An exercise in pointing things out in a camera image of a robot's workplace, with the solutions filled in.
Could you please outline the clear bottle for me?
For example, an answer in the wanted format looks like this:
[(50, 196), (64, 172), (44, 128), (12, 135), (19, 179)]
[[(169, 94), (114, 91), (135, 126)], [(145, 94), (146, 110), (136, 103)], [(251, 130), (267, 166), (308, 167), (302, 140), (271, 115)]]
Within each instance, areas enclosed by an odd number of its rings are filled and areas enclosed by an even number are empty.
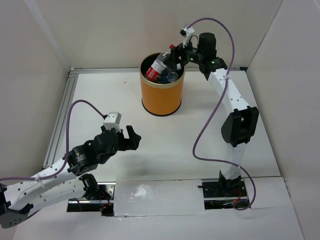
[(173, 83), (173, 82), (177, 81), (180, 78), (180, 75), (176, 71), (165, 70), (164, 77), (165, 77), (165, 80), (167, 82)]

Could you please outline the red label water bottle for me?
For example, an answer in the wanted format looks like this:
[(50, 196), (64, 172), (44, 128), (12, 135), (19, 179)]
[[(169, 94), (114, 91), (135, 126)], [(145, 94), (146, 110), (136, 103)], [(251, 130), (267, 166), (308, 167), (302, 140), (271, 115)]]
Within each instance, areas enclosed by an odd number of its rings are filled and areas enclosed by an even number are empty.
[(156, 83), (161, 77), (166, 77), (173, 70), (164, 64), (164, 61), (170, 57), (169, 51), (161, 52), (148, 68), (144, 77), (150, 82)]

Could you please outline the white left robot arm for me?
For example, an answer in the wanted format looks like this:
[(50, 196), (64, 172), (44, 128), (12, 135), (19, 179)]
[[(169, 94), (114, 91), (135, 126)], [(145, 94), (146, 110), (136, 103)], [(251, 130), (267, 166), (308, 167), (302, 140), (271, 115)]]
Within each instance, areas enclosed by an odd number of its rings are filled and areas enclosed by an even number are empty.
[(52, 166), (16, 184), (0, 186), (0, 226), (8, 229), (26, 221), (41, 209), (69, 199), (92, 200), (99, 185), (91, 171), (118, 151), (135, 151), (141, 136), (133, 127), (123, 131), (102, 129), (92, 140), (74, 147)]

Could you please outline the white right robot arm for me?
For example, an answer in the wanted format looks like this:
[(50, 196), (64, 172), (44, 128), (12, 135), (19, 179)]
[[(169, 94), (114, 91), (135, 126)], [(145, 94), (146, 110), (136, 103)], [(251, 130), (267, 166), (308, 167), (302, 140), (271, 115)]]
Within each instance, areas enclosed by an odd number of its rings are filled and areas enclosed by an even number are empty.
[(244, 152), (255, 134), (259, 110), (250, 106), (230, 78), (225, 61), (217, 56), (213, 33), (201, 33), (196, 47), (191, 42), (192, 33), (181, 30), (180, 34), (184, 37), (183, 43), (170, 47), (171, 56), (165, 63), (170, 67), (177, 63), (182, 66), (197, 64), (221, 98), (220, 103), (227, 112), (227, 118), (221, 126), (221, 135), (229, 149), (227, 163), (219, 172), (218, 190), (223, 196), (230, 196), (240, 188)]

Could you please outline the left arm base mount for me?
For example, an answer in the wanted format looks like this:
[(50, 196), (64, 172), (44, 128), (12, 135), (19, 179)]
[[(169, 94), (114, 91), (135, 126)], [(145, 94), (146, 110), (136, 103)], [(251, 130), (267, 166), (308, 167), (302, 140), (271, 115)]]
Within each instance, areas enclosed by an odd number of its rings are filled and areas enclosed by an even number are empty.
[(113, 217), (116, 182), (99, 182), (97, 193), (91, 198), (70, 199), (67, 213), (99, 213), (104, 217)]

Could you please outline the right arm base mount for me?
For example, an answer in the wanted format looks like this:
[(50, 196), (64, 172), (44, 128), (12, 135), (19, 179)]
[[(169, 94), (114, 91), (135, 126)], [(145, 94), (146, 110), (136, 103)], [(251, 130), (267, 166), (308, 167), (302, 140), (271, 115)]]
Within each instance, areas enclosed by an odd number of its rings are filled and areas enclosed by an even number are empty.
[(243, 209), (249, 206), (249, 198), (244, 181), (240, 185), (228, 190), (223, 190), (218, 180), (203, 180), (197, 186), (202, 190), (204, 209)]

